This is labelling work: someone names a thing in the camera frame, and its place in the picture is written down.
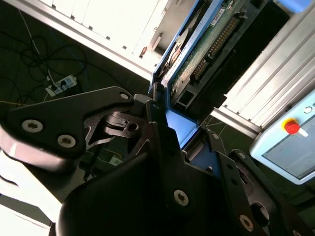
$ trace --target screw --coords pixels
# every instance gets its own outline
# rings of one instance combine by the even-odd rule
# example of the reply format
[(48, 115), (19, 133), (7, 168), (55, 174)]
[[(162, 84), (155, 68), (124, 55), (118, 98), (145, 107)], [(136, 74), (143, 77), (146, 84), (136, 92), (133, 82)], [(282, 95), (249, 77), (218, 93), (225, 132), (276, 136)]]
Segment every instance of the screw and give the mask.
[(57, 142), (60, 146), (64, 148), (72, 148), (76, 144), (75, 139), (67, 134), (60, 135), (57, 138)]
[(238, 153), (238, 155), (243, 159), (243, 160), (245, 160), (246, 159), (246, 157), (245, 157), (245, 155), (244, 154), (242, 154), (241, 152), (239, 152)]
[(211, 173), (213, 172), (213, 170), (212, 170), (212, 167), (211, 167), (211, 166), (208, 166), (208, 167), (206, 168), (206, 170), (207, 170), (207, 171), (209, 171), (209, 172), (211, 172)]
[(249, 232), (254, 231), (254, 225), (252, 224), (251, 220), (247, 216), (240, 215), (240, 221), (247, 231)]
[(294, 234), (294, 236), (301, 236), (301, 234), (299, 232), (297, 232), (296, 230), (293, 230), (293, 234)]
[(212, 137), (214, 137), (216, 140), (219, 140), (219, 137), (218, 137), (218, 135), (217, 135), (217, 134), (212, 133), (211, 135), (212, 135)]
[(120, 97), (122, 97), (123, 99), (129, 99), (129, 96), (123, 92), (120, 93)]
[(153, 104), (153, 106), (157, 109), (159, 109), (159, 106), (157, 104)]
[(173, 96), (175, 93), (176, 93), (176, 89), (173, 88), (172, 91), (171, 91), (171, 96)]
[(175, 198), (175, 201), (185, 207), (188, 205), (188, 202), (189, 202), (189, 199), (188, 199), (188, 196), (186, 195), (186, 193), (184, 193), (182, 190), (175, 190), (174, 191), (174, 198)]
[(27, 119), (23, 121), (22, 128), (30, 133), (37, 133), (43, 130), (44, 126), (41, 122), (35, 119)]

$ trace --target electrical cable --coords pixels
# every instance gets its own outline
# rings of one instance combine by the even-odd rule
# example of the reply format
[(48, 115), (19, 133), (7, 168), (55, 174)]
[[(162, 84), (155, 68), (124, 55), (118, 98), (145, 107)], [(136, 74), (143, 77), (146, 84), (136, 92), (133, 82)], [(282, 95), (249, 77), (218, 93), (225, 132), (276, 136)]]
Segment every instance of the electrical cable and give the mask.
[[(55, 37), (55, 35), (54, 35), (54, 33), (53, 33), (53, 29), (50, 29), (50, 34), (51, 34), (51, 36), (53, 37), (53, 39), (54, 39), (60, 46), (64, 46), (64, 44), (61, 43), (61, 42), (57, 39), (57, 37)], [(87, 71), (86, 71), (85, 67), (83, 66), (83, 64), (81, 63), (81, 61), (80, 61), (80, 60), (77, 58), (77, 56), (74, 54), (74, 52), (72, 52), (71, 49), (69, 49), (69, 48), (66, 48), (66, 49), (67, 49), (68, 52), (70, 52), (70, 53), (73, 55), (73, 57), (79, 62), (79, 64), (81, 65), (81, 67), (82, 67), (83, 70), (84, 70), (84, 74), (85, 74), (85, 87), (84, 87), (84, 91), (86, 91), (87, 86), (88, 86), (88, 75), (87, 75)]]
[(7, 102), (7, 101), (0, 101), (0, 103), (10, 104), (10, 105), (18, 105), (18, 106), (27, 106), (26, 104)]
[(210, 120), (208, 121), (208, 123), (206, 123), (206, 126), (208, 126), (210, 124), (212, 119), (213, 119), (213, 117), (211, 117)]
[(47, 94), (46, 94), (46, 96), (45, 96), (45, 98), (44, 98), (43, 102), (45, 102), (45, 101), (46, 101), (46, 99), (47, 99), (48, 95), (49, 95), (49, 93), (47, 93)]
[(213, 125), (217, 125), (217, 124), (222, 124), (222, 122), (218, 122), (218, 123), (214, 123), (214, 124), (209, 124), (208, 126), (213, 126)]
[[(20, 15), (21, 15), (21, 17), (22, 17), (22, 20), (23, 20), (23, 22), (24, 22), (24, 24), (25, 24), (25, 26), (26, 26), (26, 29), (27, 29), (27, 31), (28, 31), (28, 33), (29, 33), (29, 35), (30, 35), (31, 42), (32, 42), (32, 44), (34, 45), (34, 47), (35, 47), (37, 53), (39, 54), (39, 56), (40, 56), (41, 59), (42, 59), (42, 56), (41, 56), (41, 54), (40, 54), (40, 52), (39, 52), (39, 50), (38, 50), (38, 48), (37, 48), (37, 46), (36, 46), (36, 44), (35, 44), (35, 41), (34, 41), (34, 39), (33, 39), (33, 36), (32, 36), (31, 31), (30, 31), (30, 28), (29, 28), (29, 26), (28, 26), (28, 23), (26, 22), (26, 20), (25, 20), (23, 14), (22, 14), (22, 12), (21, 12), (19, 9), (18, 9), (18, 11), (19, 11), (19, 13), (20, 13)], [(53, 81), (53, 83), (55, 84), (56, 82), (54, 81), (53, 77), (51, 76), (51, 73), (50, 73), (48, 67), (47, 67), (47, 72), (48, 72), (48, 75), (49, 75), (49, 79), (51, 79), (51, 80)]]
[(226, 128), (226, 125), (222, 128), (221, 132), (219, 133), (219, 137), (221, 136), (223, 130)]
[(107, 148), (106, 148), (105, 150), (108, 151), (108, 152), (111, 152), (111, 153), (113, 153), (113, 154), (116, 154), (117, 156), (120, 157), (121, 160), (123, 159), (123, 156), (120, 155), (119, 153), (117, 153), (117, 152), (115, 152), (115, 151), (112, 151), (112, 150), (109, 150), (109, 149), (107, 149)]
[[(49, 54), (47, 53), (47, 55), (45, 57), (42, 56), (41, 58), (38, 58), (37, 52), (34, 49), (32, 49), (32, 47), (30, 47), (27, 43), (23, 42), (22, 40), (20, 40), (20, 39), (18, 39), (16, 37), (13, 37), (13, 36), (7, 34), (6, 32), (0, 31), (0, 34), (3, 34), (3, 35), (5, 35), (5, 36), (7, 36), (7, 37), (9, 37), (9, 38), (11, 38), (13, 40), (16, 40), (17, 42), (20, 42), (21, 44), (24, 44), (27, 47), (27, 49), (25, 49), (25, 50), (20, 52), (20, 51), (8, 48), (8, 47), (6, 47), (4, 45), (0, 45), (0, 48), (3, 48), (3, 49), (6, 49), (8, 51), (12, 51), (12, 52), (18, 53), (20, 55), (20, 57), (21, 57), (22, 62), (29, 68), (30, 77), (33, 80), (37, 81), (37, 82), (43, 82), (45, 80), (45, 78), (42, 79), (42, 80), (35, 79), (34, 76), (31, 73), (31, 68), (37, 68), (37, 67), (40, 68), (40, 66), (42, 64), (44, 64), (47, 67), (47, 69), (49, 69), (50, 71), (52, 71), (52, 72), (54, 72), (54, 73), (56, 73), (58, 75), (61, 75), (61, 76), (67, 76), (68, 74), (62, 74), (59, 71), (54, 70), (52, 67), (49, 67), (46, 62), (47, 61), (73, 61), (73, 62), (80, 62), (83, 65), (83, 68), (81, 70), (79, 70), (76, 73), (72, 73), (74, 76), (78, 76), (78, 75), (82, 74), (86, 70), (87, 65), (89, 65), (89, 66), (94, 67), (94, 68), (102, 71), (103, 73), (107, 74), (112, 80), (114, 80), (116, 83), (118, 83), (122, 88), (126, 89), (125, 86), (121, 82), (119, 82), (113, 75), (111, 75), (108, 71), (104, 70), (103, 68), (101, 68), (99, 66), (96, 66), (96, 65), (88, 62), (85, 52), (77, 45), (64, 45), (64, 46), (54, 50), (53, 52), (51, 52)], [(37, 38), (42, 39), (43, 42), (45, 43), (45, 45), (47, 46), (47, 42), (46, 42), (46, 40), (44, 38), (38, 37), (38, 36), (37, 36)], [(67, 49), (69, 47), (74, 47), (74, 48), (77, 48), (79, 51), (81, 51), (83, 59), (55, 58), (54, 57), (55, 54), (57, 54), (58, 52), (60, 52), (63, 49)]]
[(19, 87), (16, 85), (16, 83), (12, 79), (9, 79), (9, 78), (3, 77), (3, 76), (0, 76), (0, 79), (4, 79), (4, 80), (10, 81), (13, 84), (13, 86), (16, 88), (16, 90), (17, 90), (17, 92), (19, 94), (19, 97), (21, 97), (21, 91), (19, 90)]

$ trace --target white cable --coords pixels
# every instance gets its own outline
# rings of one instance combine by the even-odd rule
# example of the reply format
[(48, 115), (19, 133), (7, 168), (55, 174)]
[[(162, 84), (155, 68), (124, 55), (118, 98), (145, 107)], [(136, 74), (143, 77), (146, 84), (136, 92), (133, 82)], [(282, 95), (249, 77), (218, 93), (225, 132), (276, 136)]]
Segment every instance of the white cable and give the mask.
[(214, 124), (209, 124), (208, 126), (217, 125), (217, 124), (222, 124), (222, 122), (218, 122), (218, 123), (214, 123)]
[(223, 127), (223, 129), (221, 130), (221, 132), (219, 133), (219, 137), (221, 136), (223, 130), (226, 128), (226, 125)]
[[(24, 24), (25, 24), (25, 26), (26, 26), (26, 29), (28, 30), (28, 32), (29, 32), (29, 35), (30, 35), (30, 37), (31, 37), (31, 42), (33, 43), (33, 45), (34, 45), (34, 47), (35, 47), (35, 49), (36, 49), (36, 51), (37, 51), (37, 53), (40, 55), (40, 57), (42, 58), (42, 56), (41, 56), (41, 54), (40, 54), (40, 52), (39, 52), (39, 50), (38, 50), (38, 48), (37, 48), (37, 46), (36, 46), (36, 44), (35, 44), (35, 41), (33, 40), (33, 36), (32, 36), (32, 33), (31, 33), (31, 31), (30, 31), (30, 28), (29, 28), (29, 26), (28, 26), (28, 23), (26, 23), (26, 20), (25, 20), (25, 18), (24, 18), (24, 16), (23, 16), (23, 14), (22, 14), (22, 12), (18, 9), (18, 11), (19, 11), (19, 13), (20, 13), (20, 15), (21, 15), (21, 17), (22, 17), (22, 20), (24, 21)], [(51, 76), (51, 73), (50, 73), (50, 70), (48, 69), (48, 66), (47, 66), (47, 71), (48, 71), (48, 75), (49, 75), (49, 78), (52, 80), (52, 82), (55, 84), (56, 82), (54, 81), (54, 79), (53, 79), (53, 77)]]
[(46, 101), (48, 95), (49, 95), (49, 93), (46, 94), (46, 96), (45, 96), (45, 98), (44, 98), (44, 101)]

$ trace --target black metal bracket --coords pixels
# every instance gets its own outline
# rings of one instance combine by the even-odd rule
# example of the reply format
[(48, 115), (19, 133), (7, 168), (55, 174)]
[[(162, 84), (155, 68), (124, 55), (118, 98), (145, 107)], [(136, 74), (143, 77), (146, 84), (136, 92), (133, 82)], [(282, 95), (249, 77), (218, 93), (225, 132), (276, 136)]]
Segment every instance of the black metal bracket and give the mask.
[[(101, 141), (91, 143), (103, 118), (127, 112), (133, 103), (131, 94), (124, 89), (105, 88), (11, 110), (1, 126), (16, 140), (49, 153), (58, 164), (75, 162), (86, 148), (113, 138), (112, 133), (101, 132)], [(14, 158), (39, 167), (47, 161), (40, 157), (34, 161), (28, 154)]]

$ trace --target emergency stop button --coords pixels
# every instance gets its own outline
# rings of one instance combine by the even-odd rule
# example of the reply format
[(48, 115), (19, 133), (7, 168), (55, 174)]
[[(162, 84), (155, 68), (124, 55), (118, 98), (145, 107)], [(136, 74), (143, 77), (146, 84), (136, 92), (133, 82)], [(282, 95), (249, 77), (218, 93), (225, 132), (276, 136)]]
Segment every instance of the emergency stop button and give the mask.
[(290, 120), (287, 123), (285, 123), (284, 125), (284, 129), (286, 130), (286, 132), (288, 132), (289, 134), (296, 134), (299, 132), (300, 130), (300, 125), (294, 121), (294, 120)]

